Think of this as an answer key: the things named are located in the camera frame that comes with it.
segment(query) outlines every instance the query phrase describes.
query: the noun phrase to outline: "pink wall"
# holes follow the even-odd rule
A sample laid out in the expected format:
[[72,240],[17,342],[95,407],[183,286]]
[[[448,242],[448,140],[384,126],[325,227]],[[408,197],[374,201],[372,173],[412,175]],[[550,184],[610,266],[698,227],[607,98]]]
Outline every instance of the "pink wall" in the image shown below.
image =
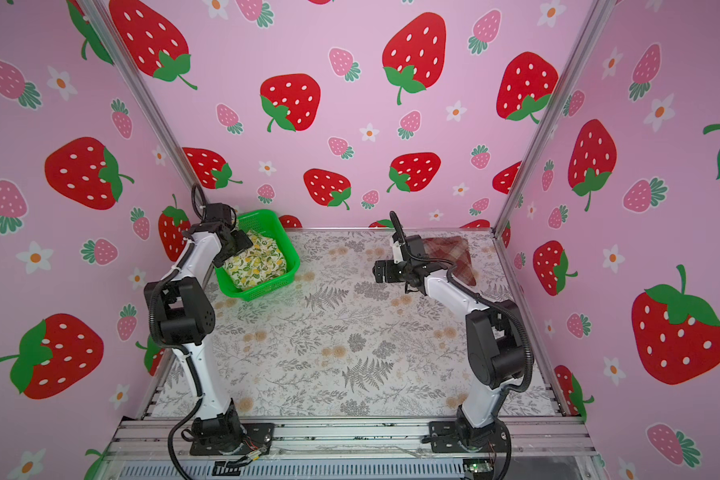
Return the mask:
[[[241,10],[239,4],[261,8]],[[148,0],[144,5],[136,0],[112,0],[110,13],[181,145],[211,150],[214,153],[204,152],[208,158],[224,159],[231,167],[232,180],[242,182],[224,182],[222,188],[209,193],[209,198],[243,210],[260,208],[267,202],[280,215],[296,216],[304,226],[368,226],[395,208],[406,226],[421,227],[462,226],[474,220],[495,222],[506,194],[492,187],[494,178],[503,178],[507,169],[514,174],[513,165],[522,159],[536,127],[528,116],[519,121],[500,117],[497,102],[506,117],[521,103],[517,94],[522,98],[534,94],[535,99],[541,99],[545,85],[546,91],[554,87],[557,75],[553,70],[563,68],[591,2],[565,0],[559,4],[558,0],[533,5],[422,0],[275,0],[263,4]],[[155,17],[152,8],[162,18]],[[491,11],[494,13],[478,23]],[[419,17],[426,12],[432,13]],[[416,18],[410,41],[404,34],[399,43],[388,45]],[[427,27],[431,30],[425,34]],[[487,50],[474,45],[472,54],[473,28],[486,40]],[[409,53],[406,48],[412,55],[409,62],[405,61]],[[170,55],[164,66],[156,54],[162,49]],[[524,52],[541,58],[523,56],[519,63],[525,65],[519,76],[514,72],[517,65],[512,65],[509,80],[515,90],[510,93],[507,82],[502,82],[504,71]],[[187,53],[191,57],[176,62]],[[157,73],[156,62],[163,66]],[[360,71],[358,78],[355,71],[348,70],[354,62]],[[528,72],[525,67],[532,62],[537,68]],[[416,82],[411,84],[395,73],[397,66],[406,64],[416,68]],[[396,102],[400,87],[390,84],[385,65],[392,67],[393,81],[405,87],[402,105]],[[281,78],[279,83],[268,80],[289,74],[308,77]],[[287,93],[302,85],[308,86],[303,94]],[[409,93],[421,87],[426,90]],[[271,112],[280,111],[276,107],[282,104],[286,105],[282,115],[292,111],[282,124],[287,128],[292,125],[295,131],[284,130],[278,123],[272,123],[272,131],[267,131],[272,116],[262,108],[261,92],[266,93]],[[305,108],[317,102],[316,108]],[[226,106],[222,107],[222,120],[217,116],[218,104]],[[456,118],[449,115],[454,110],[459,110]],[[417,113],[403,123],[414,136],[403,140],[398,129],[411,112]],[[535,116],[540,118],[543,113],[538,111]],[[237,123],[242,124],[242,131],[235,127]],[[366,131],[369,124],[371,137]],[[414,130],[414,124],[419,124],[418,129]],[[331,138],[336,138],[334,148],[329,147]],[[484,154],[474,160],[480,168],[471,163],[472,152],[479,145],[485,145],[490,153],[487,163]],[[342,158],[346,147],[352,148],[350,158]],[[192,153],[197,159],[203,152]],[[393,186],[389,177],[393,159],[420,153],[434,153],[437,158],[411,155],[403,159],[406,168],[399,171],[419,170],[414,159],[420,158],[421,162],[441,163],[436,175],[427,176],[428,170],[423,170],[407,183],[399,181],[412,192]],[[209,187],[218,187],[215,178],[205,172],[209,165],[198,166],[199,176],[209,181]],[[303,177],[310,169],[332,172],[334,180],[350,184],[349,196],[339,184],[328,181],[322,185],[329,179],[320,173],[316,188],[308,190]],[[312,177],[309,182],[314,180],[314,175],[308,177]],[[275,192],[271,203],[259,192],[264,185]],[[324,195],[322,186],[329,190],[335,187],[337,193],[342,190],[341,199],[336,201],[339,206],[325,206],[334,199]],[[468,188],[463,196],[458,193],[462,186]],[[378,196],[366,196],[374,190]],[[365,209],[364,201],[377,207]]]
[[[0,357],[21,355],[0,362],[0,478],[26,478],[22,468],[32,478],[83,478],[97,458],[86,450],[103,451],[120,418],[136,414],[151,377],[144,350],[136,348],[136,341],[146,344],[148,330],[134,270],[154,280],[170,264],[157,225],[171,194],[190,212],[172,164],[156,162],[157,139],[120,74],[90,45],[84,60],[83,43],[66,2],[0,2],[0,179],[10,181],[0,184],[0,216],[8,217],[0,224],[15,229],[0,232]],[[18,72],[8,73],[6,62]],[[21,94],[41,104],[23,108]],[[117,115],[128,139],[113,121],[116,98],[128,109],[127,118]],[[100,143],[79,140],[58,151],[78,138]],[[118,177],[100,181],[102,145],[120,173],[135,180],[121,178],[117,202]],[[107,168],[111,174],[111,160]],[[137,227],[146,240],[134,231],[135,207],[149,221],[149,228],[146,220]],[[116,247],[114,260],[106,249],[95,252],[92,264],[84,260],[84,244],[98,239]],[[135,320],[119,322],[129,304]],[[112,401],[125,388],[122,402]]]
[[615,6],[576,89],[510,220],[515,274],[611,478],[720,478],[720,2]]

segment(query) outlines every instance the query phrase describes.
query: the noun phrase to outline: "green plastic basket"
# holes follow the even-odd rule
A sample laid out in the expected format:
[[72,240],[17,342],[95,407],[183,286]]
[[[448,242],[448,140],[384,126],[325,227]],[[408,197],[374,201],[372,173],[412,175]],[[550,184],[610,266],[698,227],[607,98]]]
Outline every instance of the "green plastic basket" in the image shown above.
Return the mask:
[[301,265],[301,259],[298,258],[298,253],[296,249],[293,248],[291,239],[288,238],[285,229],[282,228],[277,214],[271,210],[255,210],[238,216],[237,224],[240,230],[244,232],[253,230],[258,234],[275,239],[278,248],[286,258],[286,272],[277,278],[268,280],[253,288],[240,291],[232,282],[230,274],[223,268],[217,268],[216,278],[219,279],[219,290],[221,290],[224,295],[250,302],[255,298],[277,290],[281,286],[293,283],[293,276]]

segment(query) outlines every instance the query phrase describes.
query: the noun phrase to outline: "lemon print cloth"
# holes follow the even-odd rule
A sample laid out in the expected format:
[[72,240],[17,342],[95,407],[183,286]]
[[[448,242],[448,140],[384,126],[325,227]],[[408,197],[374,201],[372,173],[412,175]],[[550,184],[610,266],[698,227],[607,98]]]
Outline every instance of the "lemon print cloth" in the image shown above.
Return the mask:
[[286,272],[286,257],[274,239],[252,230],[248,237],[253,246],[224,263],[224,270],[240,290],[251,289]]

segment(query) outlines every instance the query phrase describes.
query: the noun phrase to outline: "brown checkered cloth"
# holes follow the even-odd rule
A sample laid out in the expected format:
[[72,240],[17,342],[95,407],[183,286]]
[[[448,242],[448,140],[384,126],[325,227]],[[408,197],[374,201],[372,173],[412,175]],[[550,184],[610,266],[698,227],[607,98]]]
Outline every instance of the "brown checkered cloth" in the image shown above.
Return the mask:
[[442,238],[424,238],[424,251],[432,258],[450,260],[456,264],[454,276],[470,286],[476,286],[472,272],[472,258],[469,255],[469,243],[462,236]]

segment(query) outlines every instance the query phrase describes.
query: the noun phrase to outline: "folded cloth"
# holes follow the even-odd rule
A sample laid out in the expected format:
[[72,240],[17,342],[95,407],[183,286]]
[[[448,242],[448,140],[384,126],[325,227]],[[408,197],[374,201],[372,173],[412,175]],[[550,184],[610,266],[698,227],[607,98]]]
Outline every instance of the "folded cloth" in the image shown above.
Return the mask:
[[424,238],[424,251],[433,258],[450,260],[456,264],[454,276],[470,286],[476,286],[472,272],[469,243],[462,236]]
[[248,231],[248,237],[253,246],[224,263],[224,270],[240,290],[248,290],[286,272],[286,257],[274,239],[252,230]]

